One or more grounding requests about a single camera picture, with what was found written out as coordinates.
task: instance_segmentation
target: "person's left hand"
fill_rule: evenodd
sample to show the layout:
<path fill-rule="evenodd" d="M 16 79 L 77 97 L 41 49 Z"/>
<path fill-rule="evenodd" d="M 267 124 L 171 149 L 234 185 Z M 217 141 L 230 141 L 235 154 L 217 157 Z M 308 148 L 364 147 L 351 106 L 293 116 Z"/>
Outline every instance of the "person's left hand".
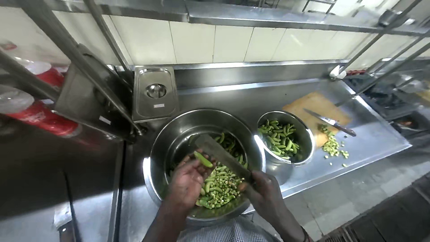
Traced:
<path fill-rule="evenodd" d="M 215 168 L 216 161 L 212 159 L 212 168 L 208 168 L 194 157 L 187 155 L 176 167 L 169 185 L 169 194 L 165 202 L 178 210 L 189 211 L 196 204 L 202 184 Z"/>

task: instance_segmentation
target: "small steel bowl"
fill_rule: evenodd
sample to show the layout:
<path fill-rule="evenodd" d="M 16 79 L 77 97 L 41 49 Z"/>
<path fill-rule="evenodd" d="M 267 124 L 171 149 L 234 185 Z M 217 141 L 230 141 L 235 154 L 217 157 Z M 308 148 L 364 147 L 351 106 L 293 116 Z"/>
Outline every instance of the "small steel bowl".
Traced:
<path fill-rule="evenodd" d="M 272 153 L 266 146 L 263 146 L 266 151 L 266 159 L 275 163 L 288 163 L 294 165 L 303 165 L 310 161 L 313 151 L 315 149 L 315 140 L 311 130 L 306 124 L 292 113 L 284 111 L 272 111 L 265 113 L 257 122 L 257 127 L 265 124 L 266 120 L 277 120 L 280 124 L 294 124 L 297 129 L 292 134 L 294 142 L 300 146 L 297 154 L 292 156 L 289 160 L 280 158 L 279 156 Z"/>

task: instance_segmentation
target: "label sticker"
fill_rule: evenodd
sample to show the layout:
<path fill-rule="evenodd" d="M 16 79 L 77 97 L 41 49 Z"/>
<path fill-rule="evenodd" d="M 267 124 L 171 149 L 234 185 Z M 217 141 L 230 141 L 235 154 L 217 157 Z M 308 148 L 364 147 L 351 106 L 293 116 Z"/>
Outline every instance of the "label sticker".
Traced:
<path fill-rule="evenodd" d="M 105 122 L 105 123 L 107 123 L 108 125 L 111 124 L 111 121 L 109 119 L 103 117 L 103 116 L 100 116 L 98 119 L 101 120 L 101 121 L 103 121 L 103 122 Z"/>

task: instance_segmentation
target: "large steel bowl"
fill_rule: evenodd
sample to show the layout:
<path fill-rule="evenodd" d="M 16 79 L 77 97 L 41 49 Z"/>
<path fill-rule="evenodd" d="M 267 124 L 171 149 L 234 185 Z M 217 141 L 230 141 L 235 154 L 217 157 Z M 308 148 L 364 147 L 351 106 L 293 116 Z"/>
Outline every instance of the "large steel bowl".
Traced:
<path fill-rule="evenodd" d="M 272 111 L 265 113 L 257 122 L 257 127 L 263 125 L 266 120 L 277 120 L 280 124 L 294 124 L 294 127 L 297 129 L 292 134 L 294 138 L 294 142 L 300 146 L 300 149 L 297 151 L 290 160 L 285 160 L 280 158 L 279 156 L 272 153 L 265 145 L 263 145 L 264 150 L 266 151 L 267 159 L 269 161 L 275 163 L 288 163 L 294 165 L 303 165 L 310 161 L 313 151 L 315 149 L 315 140 L 313 138 L 311 130 L 306 126 L 306 124 L 295 116 L 292 113 L 284 112 L 284 111 Z"/>
<path fill-rule="evenodd" d="M 193 152 L 188 139 L 194 134 L 220 135 L 222 132 L 236 137 L 248 161 L 248 169 L 266 171 L 266 159 L 258 136 L 236 117 L 219 110 L 199 109 L 171 120 L 158 134 L 152 146 L 150 157 L 143 162 L 143 173 L 148 192 L 158 205 L 166 196 L 170 176 L 169 169 Z M 244 196 L 221 208 L 195 207 L 187 218 L 191 225 L 207 226 L 224 222 L 243 213 L 250 205 Z"/>

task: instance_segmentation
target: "chopped green beans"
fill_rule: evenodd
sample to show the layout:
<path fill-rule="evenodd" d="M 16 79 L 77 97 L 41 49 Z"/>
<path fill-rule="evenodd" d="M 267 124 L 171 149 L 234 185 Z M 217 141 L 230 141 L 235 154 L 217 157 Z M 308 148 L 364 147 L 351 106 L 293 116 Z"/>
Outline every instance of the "chopped green beans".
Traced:
<path fill-rule="evenodd" d="M 339 156 L 340 153 L 342 153 L 342 155 L 348 159 L 348 151 L 344 151 L 344 150 L 339 150 L 339 143 L 336 141 L 335 135 L 333 134 L 333 132 L 328 130 L 328 125 L 323 124 L 319 126 L 319 130 L 322 133 L 325 133 L 328 137 L 328 141 L 322 146 L 322 150 L 327 152 L 330 156 Z"/>
<path fill-rule="evenodd" d="M 194 151 L 194 156 L 200 160 L 200 162 L 204 165 L 207 166 L 209 168 L 211 168 L 213 165 L 210 161 L 208 161 L 208 159 L 206 159 L 202 154 L 200 154 L 197 151 Z"/>
<path fill-rule="evenodd" d="M 268 133 L 268 126 L 259 128 L 262 136 Z M 238 145 L 235 137 L 226 133 L 221 133 L 221 136 L 215 138 L 217 142 L 237 159 L 244 168 L 248 169 L 248 162 L 243 154 L 242 147 Z M 230 171 L 228 167 L 220 164 L 214 168 L 208 178 L 205 180 L 199 199 L 196 202 L 197 206 L 202 206 L 208 209 L 220 208 L 223 205 L 231 202 L 238 196 L 240 192 L 237 189 L 242 182 L 240 177 Z"/>
<path fill-rule="evenodd" d="M 299 145 L 293 142 L 293 133 L 296 131 L 294 124 L 282 124 L 278 120 L 266 120 L 258 128 L 260 137 L 266 147 L 274 154 L 285 160 L 297 154 Z"/>

